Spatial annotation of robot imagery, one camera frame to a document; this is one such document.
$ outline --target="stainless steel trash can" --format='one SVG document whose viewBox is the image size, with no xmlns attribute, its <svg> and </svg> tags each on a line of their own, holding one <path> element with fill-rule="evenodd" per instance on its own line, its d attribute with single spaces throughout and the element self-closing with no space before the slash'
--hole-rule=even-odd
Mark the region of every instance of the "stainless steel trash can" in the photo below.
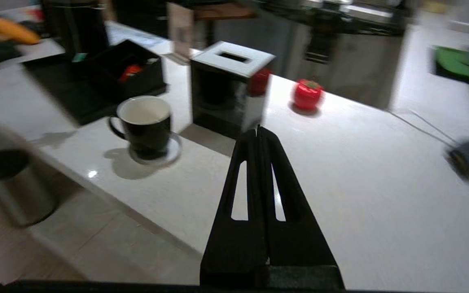
<svg viewBox="0 0 469 293">
<path fill-rule="evenodd" d="M 0 151 L 0 207 L 17 226 L 36 224 L 57 206 L 30 163 L 30 156 L 22 150 Z"/>
</svg>

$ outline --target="white countertop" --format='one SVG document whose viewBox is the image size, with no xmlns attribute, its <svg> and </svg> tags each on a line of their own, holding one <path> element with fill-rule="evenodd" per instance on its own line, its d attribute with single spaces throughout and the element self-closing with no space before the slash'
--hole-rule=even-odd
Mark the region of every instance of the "white countertop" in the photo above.
<svg viewBox="0 0 469 293">
<path fill-rule="evenodd" d="M 169 47 L 166 41 L 150 50 Z M 77 127 L 18 64 L 59 53 L 53 41 L 26 51 L 0 69 L 0 131 L 201 254 L 234 141 L 191 124 L 188 67 L 164 58 L 169 91 L 160 98 L 171 105 L 183 152 L 154 168 L 134 163 L 105 119 Z M 445 146 L 388 113 L 329 93 L 320 115 L 298 115 L 289 106 L 293 85 L 272 78 L 263 125 L 279 136 L 346 287 L 469 291 L 469 182 L 448 165 Z"/>
</svg>

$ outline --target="black mug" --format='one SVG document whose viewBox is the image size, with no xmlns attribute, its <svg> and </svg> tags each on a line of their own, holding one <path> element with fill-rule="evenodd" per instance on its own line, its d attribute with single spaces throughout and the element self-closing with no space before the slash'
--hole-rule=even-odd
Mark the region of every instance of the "black mug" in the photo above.
<svg viewBox="0 0 469 293">
<path fill-rule="evenodd" d="M 112 118 L 121 120 L 124 133 L 115 128 Z M 163 156 L 171 135 L 171 108 L 154 96 L 138 96 L 117 106 L 117 115 L 108 117 L 116 136 L 130 142 L 132 150 L 146 160 Z"/>
</svg>

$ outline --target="mug handle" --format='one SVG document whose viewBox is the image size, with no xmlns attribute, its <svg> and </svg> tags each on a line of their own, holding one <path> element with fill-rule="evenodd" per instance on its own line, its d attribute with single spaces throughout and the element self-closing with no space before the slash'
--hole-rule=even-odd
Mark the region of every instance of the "mug handle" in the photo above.
<svg viewBox="0 0 469 293">
<path fill-rule="evenodd" d="M 113 133 L 115 133 L 116 136 L 120 137 L 121 139 L 126 139 L 126 136 L 124 135 L 124 133 L 120 132 L 119 130 L 117 130 L 117 128 L 115 128 L 115 126 L 113 126 L 112 118 L 114 117 L 119 118 L 117 117 L 117 115 L 108 116 L 108 127 L 110 128 L 111 131 L 113 131 Z"/>
</svg>

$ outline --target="black box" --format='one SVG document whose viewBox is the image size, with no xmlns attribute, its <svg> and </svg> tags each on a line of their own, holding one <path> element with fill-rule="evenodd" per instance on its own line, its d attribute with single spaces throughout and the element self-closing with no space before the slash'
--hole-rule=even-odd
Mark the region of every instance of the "black box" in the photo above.
<svg viewBox="0 0 469 293">
<path fill-rule="evenodd" d="M 193 123 L 236 139 L 262 121 L 274 55 L 218 42 L 191 58 Z"/>
<path fill-rule="evenodd" d="M 89 80 L 102 94 L 114 100 L 126 100 L 138 95 L 159 95 L 166 91 L 162 74 L 162 58 L 145 48 L 125 40 L 99 53 L 87 62 Z M 138 64 L 141 72 L 119 79 L 126 68 Z"/>
</svg>

